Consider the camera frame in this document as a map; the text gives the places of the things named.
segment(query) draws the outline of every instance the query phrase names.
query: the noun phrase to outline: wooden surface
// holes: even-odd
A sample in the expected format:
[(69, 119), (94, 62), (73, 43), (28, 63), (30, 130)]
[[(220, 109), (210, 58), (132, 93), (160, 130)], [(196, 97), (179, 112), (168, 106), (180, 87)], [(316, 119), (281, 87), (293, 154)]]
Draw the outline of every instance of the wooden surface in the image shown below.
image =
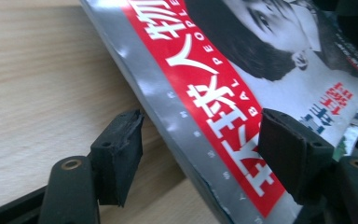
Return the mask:
[[(119, 113), (141, 108), (78, 1), (0, 1), (0, 206), (87, 155)], [(216, 222), (148, 117), (126, 207), (103, 223)]]

